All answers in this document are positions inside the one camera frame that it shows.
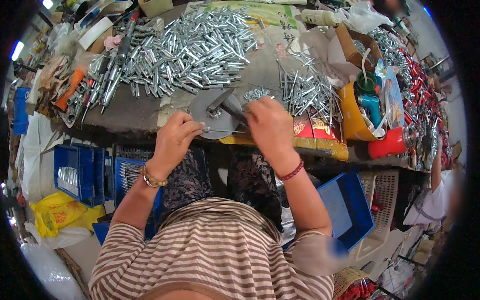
fluorescent light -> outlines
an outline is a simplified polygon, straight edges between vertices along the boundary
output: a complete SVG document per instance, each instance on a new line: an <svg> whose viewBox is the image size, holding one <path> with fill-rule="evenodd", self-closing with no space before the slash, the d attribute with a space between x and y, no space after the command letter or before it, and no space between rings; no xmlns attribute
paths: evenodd
<svg viewBox="0 0 480 300"><path fill-rule="evenodd" d="M17 41L17 44L15 45L15 47L13 47L13 53L12 53L12 56L10 56L10 58L13 61L17 60L23 48L24 48L24 44L21 41Z"/></svg>
<svg viewBox="0 0 480 300"><path fill-rule="evenodd" d="M430 11L428 10L427 7L424 6L424 7L423 7L423 10L427 13L427 15L429 15L430 17L432 17L432 15L430 14Z"/></svg>
<svg viewBox="0 0 480 300"><path fill-rule="evenodd" d="M50 7L53 6L53 2L52 0L43 0L43 6L45 6L48 10L50 9Z"/></svg>

cloth rag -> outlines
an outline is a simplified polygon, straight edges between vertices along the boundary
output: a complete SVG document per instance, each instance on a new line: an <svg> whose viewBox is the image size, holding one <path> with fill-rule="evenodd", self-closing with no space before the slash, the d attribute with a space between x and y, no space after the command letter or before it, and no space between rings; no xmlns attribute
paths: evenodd
<svg viewBox="0 0 480 300"><path fill-rule="evenodd" d="M120 45L122 37L123 35L107 36L105 42L103 43L105 45L105 50L110 51L113 48L117 48Z"/></svg>

woman's left hand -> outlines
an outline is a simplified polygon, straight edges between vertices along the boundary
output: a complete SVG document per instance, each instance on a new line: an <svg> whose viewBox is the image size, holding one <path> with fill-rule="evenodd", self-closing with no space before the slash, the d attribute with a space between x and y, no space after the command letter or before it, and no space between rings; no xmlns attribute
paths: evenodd
<svg viewBox="0 0 480 300"><path fill-rule="evenodd" d="M204 123L181 111L174 113L156 134L153 158L146 164L149 175L165 180L187 153L195 136L202 134Z"/></svg>

red thermos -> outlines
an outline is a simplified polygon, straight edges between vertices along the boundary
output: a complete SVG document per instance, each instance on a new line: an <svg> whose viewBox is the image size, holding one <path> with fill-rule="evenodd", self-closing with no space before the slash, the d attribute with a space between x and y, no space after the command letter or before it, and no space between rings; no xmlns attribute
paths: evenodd
<svg viewBox="0 0 480 300"><path fill-rule="evenodd" d="M381 141L368 143L368 154L372 159L402 154L415 143L415 133L407 127L397 127L387 131Z"/></svg>

striped shirt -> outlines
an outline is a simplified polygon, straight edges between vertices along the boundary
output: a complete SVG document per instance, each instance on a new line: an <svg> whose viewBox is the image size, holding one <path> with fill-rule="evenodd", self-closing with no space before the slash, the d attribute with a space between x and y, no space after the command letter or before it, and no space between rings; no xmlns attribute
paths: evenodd
<svg viewBox="0 0 480 300"><path fill-rule="evenodd" d="M310 276L275 225L248 205L210 198L172 213L149 242L127 224L108 231L89 289L96 299L155 299L191 290L220 299L331 300L333 276Z"/></svg>

